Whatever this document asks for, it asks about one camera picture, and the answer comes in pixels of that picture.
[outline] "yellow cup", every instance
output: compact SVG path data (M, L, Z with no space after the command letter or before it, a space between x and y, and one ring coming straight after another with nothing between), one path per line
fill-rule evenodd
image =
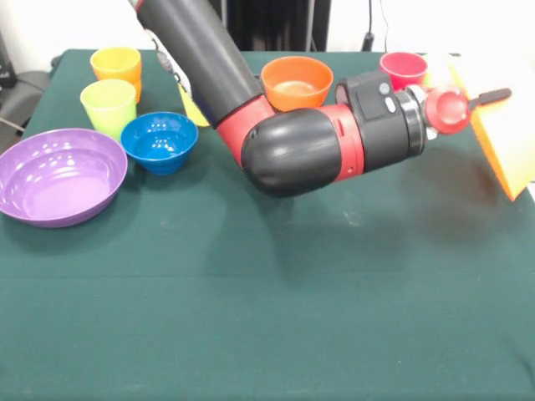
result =
M86 86L80 102L93 127L117 141L136 117L135 87L122 79L103 79Z
M97 79L123 79L135 87L135 102L141 99L141 53L136 48L102 48L89 60Z

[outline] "purple bowl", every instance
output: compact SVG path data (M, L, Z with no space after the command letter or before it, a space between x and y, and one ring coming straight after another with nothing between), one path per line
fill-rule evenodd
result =
M0 155L0 211L33 226L73 226L99 214L126 177L121 145L91 129L43 132Z

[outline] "plastic bowl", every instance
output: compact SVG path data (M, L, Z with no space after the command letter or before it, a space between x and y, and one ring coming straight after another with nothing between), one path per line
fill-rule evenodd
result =
M73 226L99 214L126 177L120 144L92 129L43 132L0 156L0 211L33 226Z
M158 112L129 122L120 136L126 153L156 175L177 172L199 139L196 125L183 114Z
M260 78L269 103L280 111L321 106L333 84L329 66L316 58L287 56L267 63Z

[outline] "table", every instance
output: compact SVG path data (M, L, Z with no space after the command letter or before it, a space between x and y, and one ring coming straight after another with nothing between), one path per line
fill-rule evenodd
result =
M90 54L63 56L27 135L90 127ZM282 54L244 55L257 73ZM380 55L314 56L340 79ZM143 63L139 113L181 112ZM0 218L0 397L532 399L533 238L531 197L506 199L469 129L286 200L202 129L182 172L130 164L83 225Z

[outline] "green cup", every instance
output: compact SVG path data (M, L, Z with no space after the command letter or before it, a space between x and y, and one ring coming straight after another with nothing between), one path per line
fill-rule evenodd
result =
M136 117L135 87L122 79L102 79L86 86L80 102L93 127L117 141Z

